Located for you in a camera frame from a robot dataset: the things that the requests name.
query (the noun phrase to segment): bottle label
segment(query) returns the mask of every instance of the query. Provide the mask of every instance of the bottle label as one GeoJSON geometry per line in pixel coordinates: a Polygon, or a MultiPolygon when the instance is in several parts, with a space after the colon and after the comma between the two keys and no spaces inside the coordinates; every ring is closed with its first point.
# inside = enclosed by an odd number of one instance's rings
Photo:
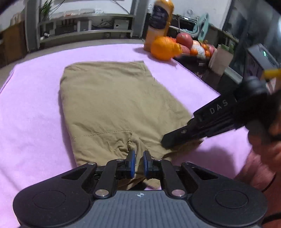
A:
{"type": "Polygon", "coordinates": [[[167,24],[169,14],[161,6],[154,6],[149,19],[149,26],[155,29],[164,29],[167,24]]]}

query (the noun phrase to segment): potted plant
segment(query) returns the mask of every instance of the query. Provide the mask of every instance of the potted plant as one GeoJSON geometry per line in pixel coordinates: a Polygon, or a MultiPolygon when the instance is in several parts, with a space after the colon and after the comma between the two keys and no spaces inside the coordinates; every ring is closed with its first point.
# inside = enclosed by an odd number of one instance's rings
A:
{"type": "Polygon", "coordinates": [[[39,15],[41,17],[41,21],[46,20],[49,18],[49,13],[52,7],[52,2],[53,0],[48,0],[45,1],[44,5],[40,7],[39,9],[39,15]]]}

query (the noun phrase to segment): pink surface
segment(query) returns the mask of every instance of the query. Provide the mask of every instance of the pink surface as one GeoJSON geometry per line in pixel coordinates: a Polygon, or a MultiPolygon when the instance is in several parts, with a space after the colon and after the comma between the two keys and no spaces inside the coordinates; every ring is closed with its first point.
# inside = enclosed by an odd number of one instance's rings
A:
{"type": "MultiPolygon", "coordinates": [[[[75,166],[60,108],[64,68],[82,61],[143,60],[152,75],[194,112],[218,94],[176,61],[156,61],[143,45],[84,47],[42,56],[19,65],[0,95],[0,227],[15,228],[12,208],[23,188],[75,166]]],[[[245,129],[206,139],[181,161],[191,161],[233,178],[250,152],[245,129]]]]}

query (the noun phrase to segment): orange juice bottle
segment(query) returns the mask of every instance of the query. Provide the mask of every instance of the orange juice bottle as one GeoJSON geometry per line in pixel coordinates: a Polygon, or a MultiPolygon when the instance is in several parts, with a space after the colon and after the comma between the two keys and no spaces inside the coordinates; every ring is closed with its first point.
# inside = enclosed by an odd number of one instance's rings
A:
{"type": "Polygon", "coordinates": [[[170,0],[157,0],[154,3],[144,44],[146,51],[150,51],[151,43],[156,37],[167,35],[173,11],[174,5],[170,0]]]}

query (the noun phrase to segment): silver bolt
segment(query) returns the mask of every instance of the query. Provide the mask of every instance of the silver bolt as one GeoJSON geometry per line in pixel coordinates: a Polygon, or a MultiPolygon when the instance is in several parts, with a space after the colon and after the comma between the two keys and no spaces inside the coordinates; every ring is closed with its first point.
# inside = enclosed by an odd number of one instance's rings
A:
{"type": "Polygon", "coordinates": [[[184,190],[181,190],[181,189],[176,189],[176,190],[173,190],[172,191],[172,194],[174,196],[184,196],[185,195],[185,191],[184,190]]]}
{"type": "Polygon", "coordinates": [[[95,194],[98,196],[107,196],[109,194],[109,191],[105,189],[99,189],[95,192],[95,194]]]}

